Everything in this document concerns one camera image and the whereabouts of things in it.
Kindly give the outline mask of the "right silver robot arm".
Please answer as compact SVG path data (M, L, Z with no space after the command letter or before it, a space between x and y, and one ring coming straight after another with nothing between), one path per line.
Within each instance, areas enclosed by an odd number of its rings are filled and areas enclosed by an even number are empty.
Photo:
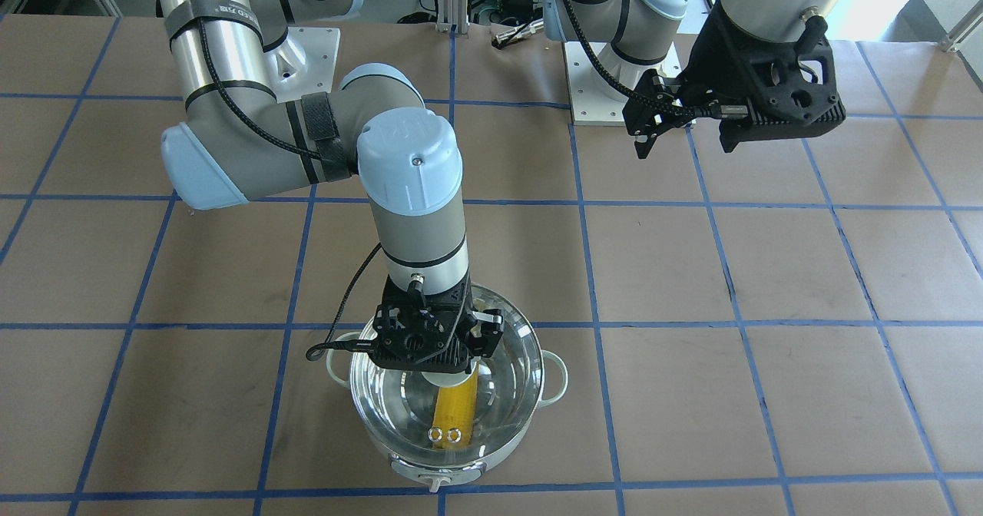
M472 302L455 132L400 71L363 64L333 92L274 92L263 27L250 0L161 0L187 121L161 154L179 197L197 210L236 206L358 176L389 278L368 339L332 333L306 351L366 354L384 369L470 373L494 354L501 313Z

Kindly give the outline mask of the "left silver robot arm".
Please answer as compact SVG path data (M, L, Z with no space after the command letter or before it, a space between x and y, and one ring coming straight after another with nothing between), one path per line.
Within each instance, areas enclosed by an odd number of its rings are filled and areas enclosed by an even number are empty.
M640 159L699 118L719 121L730 153L743 142L821 136L846 120L826 37L837 1L716 0L675 78L659 65L690 0L544 0L544 29L583 48L594 82L621 103Z

